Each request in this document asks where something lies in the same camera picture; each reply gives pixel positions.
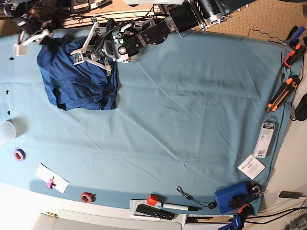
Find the white plastic container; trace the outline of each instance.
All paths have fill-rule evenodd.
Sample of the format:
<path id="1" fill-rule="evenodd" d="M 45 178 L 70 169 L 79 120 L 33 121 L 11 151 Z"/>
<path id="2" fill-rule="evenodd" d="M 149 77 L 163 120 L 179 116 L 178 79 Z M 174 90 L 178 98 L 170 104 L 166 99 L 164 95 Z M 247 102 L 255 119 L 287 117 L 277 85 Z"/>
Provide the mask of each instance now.
<path id="1" fill-rule="evenodd" d="M 0 124 L 0 148 L 16 137 L 16 129 L 9 121 Z"/>
<path id="2" fill-rule="evenodd" d="M 184 0 L 124 0 L 128 5 L 137 4 L 165 4 L 165 5 L 181 5 Z"/>

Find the red block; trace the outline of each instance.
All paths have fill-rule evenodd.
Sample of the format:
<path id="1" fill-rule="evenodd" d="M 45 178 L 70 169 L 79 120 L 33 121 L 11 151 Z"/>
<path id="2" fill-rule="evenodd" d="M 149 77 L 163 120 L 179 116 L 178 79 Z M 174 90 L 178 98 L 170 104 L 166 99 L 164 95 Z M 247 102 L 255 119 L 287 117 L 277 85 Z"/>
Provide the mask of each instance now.
<path id="1" fill-rule="evenodd" d="M 156 203 L 158 203 L 158 196 L 150 194 L 149 197 L 147 198 L 147 204 L 155 206 Z"/>

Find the folded cloth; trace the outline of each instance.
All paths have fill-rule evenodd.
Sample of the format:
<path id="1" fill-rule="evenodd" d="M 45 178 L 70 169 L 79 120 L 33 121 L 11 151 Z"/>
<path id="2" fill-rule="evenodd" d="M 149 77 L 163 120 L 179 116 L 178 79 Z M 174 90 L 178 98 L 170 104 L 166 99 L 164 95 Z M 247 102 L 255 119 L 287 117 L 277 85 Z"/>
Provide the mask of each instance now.
<path id="1" fill-rule="evenodd" d="M 43 46 L 38 54 L 37 63 L 49 101 L 64 110 L 115 109 L 118 87 L 116 62 L 109 60 L 112 67 L 109 77 L 104 69 L 91 63 L 73 64 L 70 53 L 81 48 L 85 40 L 69 42 L 71 38 L 65 36 L 52 46 Z"/>

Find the floor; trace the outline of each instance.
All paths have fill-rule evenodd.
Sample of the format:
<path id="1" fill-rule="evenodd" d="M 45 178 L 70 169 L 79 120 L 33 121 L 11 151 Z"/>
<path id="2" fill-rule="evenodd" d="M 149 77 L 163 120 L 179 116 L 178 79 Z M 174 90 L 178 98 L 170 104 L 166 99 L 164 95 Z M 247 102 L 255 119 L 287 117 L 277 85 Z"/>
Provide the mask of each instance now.
<path id="1" fill-rule="evenodd" d="M 307 26 L 307 18 L 303 15 L 303 3 L 288 3 L 279 0 L 258 0 L 249 5 L 249 7 L 242 9 L 242 11 L 234 12 L 232 18 L 220 25 L 214 25 L 208 31 L 234 34 L 234 35 L 248 35 L 248 31 L 252 29 L 259 29 L 264 33 L 269 33 L 272 37 L 278 37 L 284 40 L 291 28 L 294 25 Z M 139 5 L 130 7 L 123 2 L 123 0 L 113 0 L 113 4 L 97 9 L 93 13 L 111 12 L 111 11 L 130 11 L 133 9 L 149 9 L 151 5 Z M 0 36 L 15 33 L 16 27 L 10 21 L 0 21 Z M 259 32 L 250 32 L 250 37 L 262 40 L 273 40 L 267 35 Z"/>

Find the remote control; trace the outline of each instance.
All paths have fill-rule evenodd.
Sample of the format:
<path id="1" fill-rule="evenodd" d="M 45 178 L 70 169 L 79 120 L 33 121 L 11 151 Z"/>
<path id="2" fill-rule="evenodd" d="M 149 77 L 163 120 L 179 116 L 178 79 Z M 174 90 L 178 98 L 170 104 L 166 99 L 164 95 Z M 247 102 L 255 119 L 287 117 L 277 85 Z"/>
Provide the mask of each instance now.
<path id="1" fill-rule="evenodd" d="M 145 204 L 141 204 L 138 205 L 138 207 L 136 208 L 137 212 L 141 212 L 143 214 L 147 214 L 153 217 L 158 217 L 161 219 L 168 219 L 168 220 L 172 220 L 175 216 L 174 213 L 171 212 L 167 212 L 158 208 L 154 208 Z"/>

